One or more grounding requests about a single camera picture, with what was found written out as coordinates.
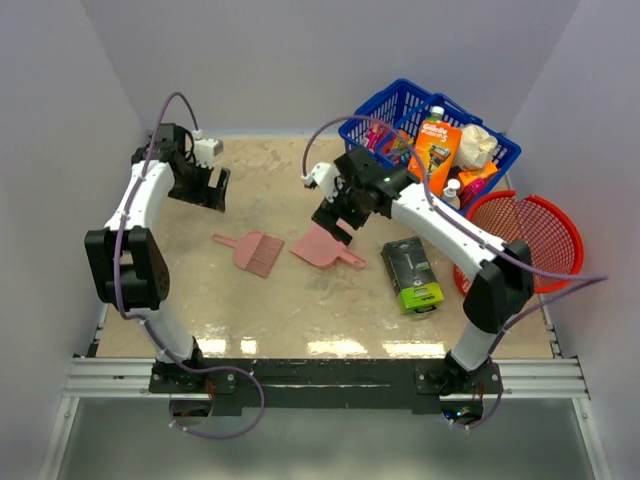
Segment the pink dustpan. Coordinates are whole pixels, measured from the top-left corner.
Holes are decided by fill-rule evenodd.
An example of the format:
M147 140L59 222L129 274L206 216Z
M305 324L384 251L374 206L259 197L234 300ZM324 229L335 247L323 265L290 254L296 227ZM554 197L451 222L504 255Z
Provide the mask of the pink dustpan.
M367 266L363 258L352 253L316 223L311 224L289 251L319 269L328 269L338 261L343 261L355 269L364 269Z

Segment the pink hand brush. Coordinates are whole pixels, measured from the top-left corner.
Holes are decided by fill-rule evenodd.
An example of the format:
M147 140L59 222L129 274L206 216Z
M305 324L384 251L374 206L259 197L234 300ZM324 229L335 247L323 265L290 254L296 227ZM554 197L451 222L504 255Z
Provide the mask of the pink hand brush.
M263 231L251 231L239 239L214 234L217 243L234 250L233 262L236 267L261 278L267 278L280 255L284 241Z

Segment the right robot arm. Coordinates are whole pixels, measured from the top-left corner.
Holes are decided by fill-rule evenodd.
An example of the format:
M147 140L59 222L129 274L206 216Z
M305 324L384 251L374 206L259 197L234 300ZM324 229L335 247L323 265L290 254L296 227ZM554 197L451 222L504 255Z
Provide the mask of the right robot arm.
M433 196L409 170L385 169L362 147L303 168L302 181L322 192L312 219L339 242L352 240L340 221L357 230L379 214L409 227L463 271L471 282L463 302L467 325L427 378L441 395L469 392L480 382L499 333L534 293L529 246L485 232Z

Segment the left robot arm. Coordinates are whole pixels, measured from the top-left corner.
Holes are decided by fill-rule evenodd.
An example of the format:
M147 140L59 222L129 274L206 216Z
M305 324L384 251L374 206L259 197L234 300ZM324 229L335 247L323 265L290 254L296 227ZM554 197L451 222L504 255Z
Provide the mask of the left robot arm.
M204 393L210 373L197 340L168 303L170 270L153 235L167 198L222 212L230 172L209 184L220 140L163 123L131 157L127 189L111 218L84 237L100 300L135 321L156 351L149 388L154 393Z

